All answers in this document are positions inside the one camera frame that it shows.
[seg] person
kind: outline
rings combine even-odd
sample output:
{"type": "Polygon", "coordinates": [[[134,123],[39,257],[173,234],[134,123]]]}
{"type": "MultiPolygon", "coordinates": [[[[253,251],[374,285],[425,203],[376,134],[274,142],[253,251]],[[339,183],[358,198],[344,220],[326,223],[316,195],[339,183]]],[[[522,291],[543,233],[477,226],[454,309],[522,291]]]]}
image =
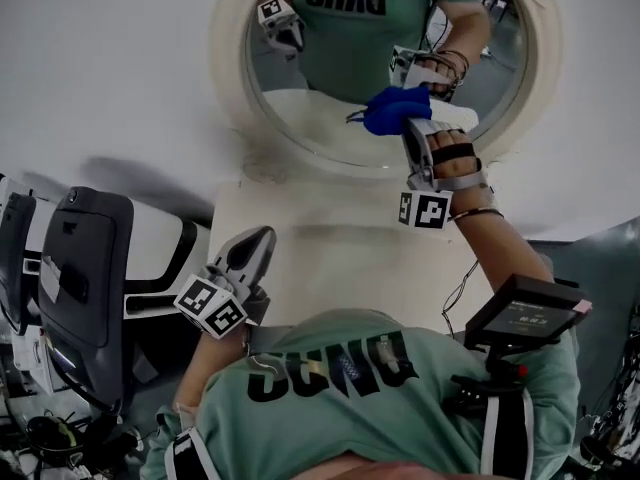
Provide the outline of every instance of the person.
{"type": "MultiPolygon", "coordinates": [[[[433,0],[286,1],[305,24],[298,65],[309,87],[364,104],[389,85],[393,47],[419,49],[433,0]]],[[[438,0],[437,6],[452,25],[438,52],[446,52],[443,56],[456,69],[434,61],[423,65],[454,79],[479,62],[491,26],[480,0],[438,0]]],[[[430,89],[442,94],[447,87],[430,84],[430,89]]]]}
{"type": "MultiPolygon", "coordinates": [[[[428,141],[436,151],[469,138],[451,131],[428,141]]],[[[457,158],[435,174],[476,169],[474,157],[457,158]]],[[[451,213],[491,202],[487,189],[466,189],[453,195],[451,213]]],[[[543,259],[500,215],[469,215],[457,225],[494,290],[512,274],[553,282],[543,259]]],[[[565,333],[556,345],[507,359],[528,368],[532,478],[548,479],[573,442],[579,381],[572,338],[565,333]]],[[[333,310],[296,326],[268,354],[244,357],[241,329],[221,341],[203,335],[173,409],[197,408],[195,428],[223,480],[495,478],[479,475],[484,422],[441,407],[457,393],[452,375],[489,377],[449,336],[403,327],[378,311],[333,310]]],[[[158,413],[144,480],[166,478],[164,454],[181,432],[174,410],[158,413]]]]}

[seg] shoulder strap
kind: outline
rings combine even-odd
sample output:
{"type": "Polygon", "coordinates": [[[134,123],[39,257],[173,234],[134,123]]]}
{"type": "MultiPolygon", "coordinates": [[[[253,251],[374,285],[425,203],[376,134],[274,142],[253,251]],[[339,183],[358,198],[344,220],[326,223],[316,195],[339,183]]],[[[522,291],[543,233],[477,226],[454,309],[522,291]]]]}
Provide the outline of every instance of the shoulder strap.
{"type": "Polygon", "coordinates": [[[194,428],[178,435],[164,454],[169,480],[220,480],[209,451],[194,428]]]}
{"type": "Polygon", "coordinates": [[[531,480],[533,402],[529,392],[489,397],[480,474],[531,480]]]}

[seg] wrist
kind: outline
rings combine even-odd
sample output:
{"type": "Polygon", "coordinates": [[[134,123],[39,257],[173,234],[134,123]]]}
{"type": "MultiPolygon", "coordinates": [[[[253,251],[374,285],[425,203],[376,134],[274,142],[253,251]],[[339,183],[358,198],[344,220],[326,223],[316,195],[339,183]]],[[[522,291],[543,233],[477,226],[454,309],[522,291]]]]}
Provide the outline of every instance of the wrist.
{"type": "Polygon", "coordinates": [[[488,188],[472,187],[458,190],[451,198],[451,216],[456,216],[469,210],[493,206],[493,194],[488,188]]]}
{"type": "Polygon", "coordinates": [[[442,53],[438,52],[438,55],[442,55],[448,61],[452,62],[456,67],[456,72],[458,75],[464,75],[469,69],[469,61],[467,60],[466,56],[464,56],[460,52],[444,49],[442,53]]]}
{"type": "Polygon", "coordinates": [[[229,332],[229,334],[225,335],[223,338],[219,340],[215,339],[209,333],[203,332],[201,340],[205,342],[206,347],[213,348],[216,350],[220,350],[220,349],[233,350],[236,348],[241,349],[244,345],[245,327],[246,327],[246,324],[242,323],[234,327],[229,332]]]}

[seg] cable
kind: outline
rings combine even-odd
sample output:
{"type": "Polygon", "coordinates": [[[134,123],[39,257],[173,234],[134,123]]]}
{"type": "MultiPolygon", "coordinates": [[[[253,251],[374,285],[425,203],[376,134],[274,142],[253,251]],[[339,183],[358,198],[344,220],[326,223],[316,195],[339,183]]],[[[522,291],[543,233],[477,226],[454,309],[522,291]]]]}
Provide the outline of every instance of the cable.
{"type": "Polygon", "coordinates": [[[475,272],[479,264],[480,263],[478,262],[478,260],[476,260],[475,263],[468,270],[468,272],[464,275],[460,284],[456,288],[454,288],[454,290],[451,292],[451,295],[447,297],[447,300],[445,300],[444,304],[442,305],[442,316],[444,317],[445,322],[447,322],[447,327],[449,327],[449,334],[451,335],[452,338],[453,338],[453,327],[451,326],[451,321],[449,320],[449,316],[447,315],[447,313],[451,311],[451,309],[453,309],[453,306],[455,306],[460,300],[460,298],[462,297],[464,288],[467,285],[467,280],[471,277],[471,274],[475,272]],[[456,292],[458,293],[458,295],[456,296],[455,300],[447,306],[451,298],[454,295],[456,295],[456,292]]]}
{"type": "Polygon", "coordinates": [[[491,56],[489,57],[491,60],[493,60],[496,64],[498,64],[498,66],[501,66],[505,69],[508,69],[509,71],[511,71],[512,73],[515,73],[516,68],[514,68],[513,66],[509,66],[509,64],[507,64],[506,62],[502,62],[500,59],[498,59],[493,53],[491,54],[491,56]]]}
{"type": "Polygon", "coordinates": [[[427,33],[427,37],[426,37],[426,39],[427,39],[427,46],[429,46],[429,48],[431,49],[431,51],[432,51],[432,52],[433,52],[435,49],[437,49],[437,48],[438,48],[438,43],[439,43],[440,41],[442,41],[442,38],[443,38],[443,37],[444,37],[444,35],[447,33],[447,28],[449,27],[449,18],[447,18],[447,17],[445,16],[445,19],[446,19],[446,21],[445,21],[445,24],[444,24],[444,29],[442,30],[442,34],[440,34],[440,37],[438,38],[438,40],[437,40],[435,43],[433,43],[433,47],[429,44],[429,34],[427,33]]]}
{"type": "Polygon", "coordinates": [[[141,437],[139,441],[144,442],[151,434],[156,434],[158,429],[152,430],[151,432],[147,432],[144,437],[141,437]]]}
{"type": "Polygon", "coordinates": [[[431,52],[433,52],[433,48],[431,48],[431,45],[429,44],[429,38],[427,37],[427,29],[429,28],[429,21],[431,20],[431,15],[435,12],[436,10],[436,4],[439,2],[440,0],[432,0],[431,1],[431,5],[429,6],[429,10],[427,11],[426,16],[424,17],[424,24],[422,25],[422,34],[420,35],[420,43],[418,44],[418,50],[422,50],[422,45],[425,41],[425,39],[427,40],[427,46],[429,46],[429,49],[431,50],[431,52]]]}

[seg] white wall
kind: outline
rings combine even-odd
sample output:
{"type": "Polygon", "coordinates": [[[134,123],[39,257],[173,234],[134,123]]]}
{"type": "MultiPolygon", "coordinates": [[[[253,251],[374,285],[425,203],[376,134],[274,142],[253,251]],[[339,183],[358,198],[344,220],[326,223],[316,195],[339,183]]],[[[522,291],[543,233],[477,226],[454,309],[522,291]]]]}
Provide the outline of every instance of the white wall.
{"type": "Polygon", "coordinates": [[[640,0],[559,3],[555,98],[495,174],[522,232],[574,240],[640,215],[640,0]]]}
{"type": "Polygon", "coordinates": [[[208,75],[213,2],[0,0],[0,172],[204,217],[241,165],[208,75]]]}
{"type": "MultiPolygon", "coordinates": [[[[572,240],[640,215],[640,0],[559,1],[555,101],[492,174],[521,231],[572,240]]],[[[241,164],[208,76],[213,2],[0,0],[0,172],[206,214],[241,164]]]]}

